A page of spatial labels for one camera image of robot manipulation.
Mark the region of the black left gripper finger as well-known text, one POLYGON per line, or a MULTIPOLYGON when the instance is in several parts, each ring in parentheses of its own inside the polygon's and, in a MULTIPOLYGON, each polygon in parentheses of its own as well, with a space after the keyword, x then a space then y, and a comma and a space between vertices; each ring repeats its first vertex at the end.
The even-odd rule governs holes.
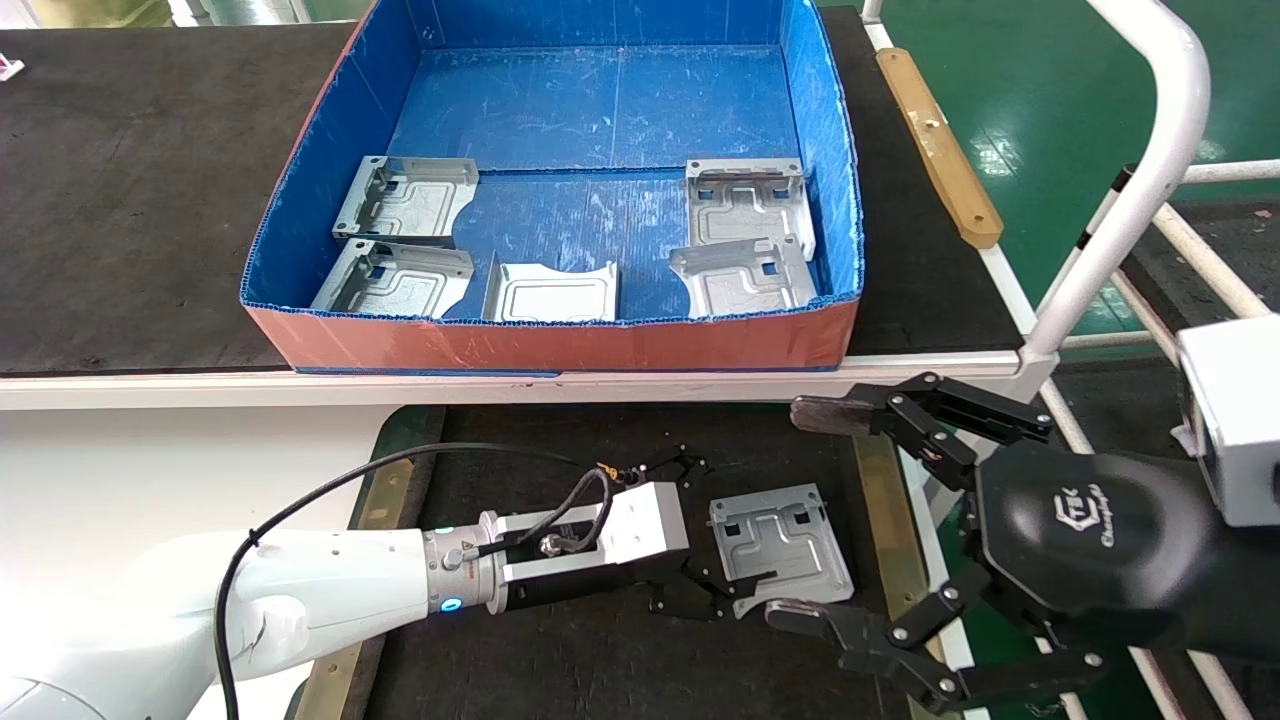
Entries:
POLYGON ((612 489, 632 489, 650 482, 671 482, 680 489, 694 489, 713 473, 710 460, 690 447, 668 447, 650 457, 621 466, 612 489))
POLYGON ((655 615, 695 621, 736 618, 735 602, 755 596, 762 582, 773 580, 777 571, 726 580, 704 565, 684 565, 666 578, 648 582, 648 610, 655 615))

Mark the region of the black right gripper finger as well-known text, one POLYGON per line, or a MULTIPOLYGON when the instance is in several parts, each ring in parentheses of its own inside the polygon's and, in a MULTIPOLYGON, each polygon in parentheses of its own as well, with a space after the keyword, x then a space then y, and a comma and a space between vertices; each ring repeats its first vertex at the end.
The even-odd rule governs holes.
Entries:
POLYGON ((977 488, 978 454, 954 432, 998 446, 1046 443, 1051 415, 968 383, 924 372, 895 386, 855 384, 840 397, 801 395, 790 405, 792 424, 829 436, 886 436, 951 491, 977 488))
POLYGON ((896 619, 845 605, 777 598, 765 602, 765 621, 777 630, 828 641, 840 652, 841 669, 878 676, 934 715, 1075 692, 1107 673, 1105 657, 1091 648, 960 669, 937 660, 928 643, 992 585, 988 575, 955 575, 896 619))

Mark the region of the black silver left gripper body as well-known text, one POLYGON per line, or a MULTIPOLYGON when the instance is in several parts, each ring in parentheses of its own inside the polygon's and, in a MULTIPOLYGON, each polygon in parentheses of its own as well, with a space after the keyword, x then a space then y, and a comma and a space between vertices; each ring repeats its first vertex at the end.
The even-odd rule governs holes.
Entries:
POLYGON ((690 551, 680 509, 613 509, 593 550, 518 559, 497 555, 495 611, 608 593, 678 569, 690 551))

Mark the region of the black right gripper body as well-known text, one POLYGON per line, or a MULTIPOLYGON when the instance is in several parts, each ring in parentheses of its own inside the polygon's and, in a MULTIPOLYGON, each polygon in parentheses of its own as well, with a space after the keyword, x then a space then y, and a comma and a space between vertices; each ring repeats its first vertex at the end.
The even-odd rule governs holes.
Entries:
POLYGON ((1021 442, 975 475, 989 602, 1069 643, 1277 659, 1277 529, 1226 524, 1199 468, 1021 442))

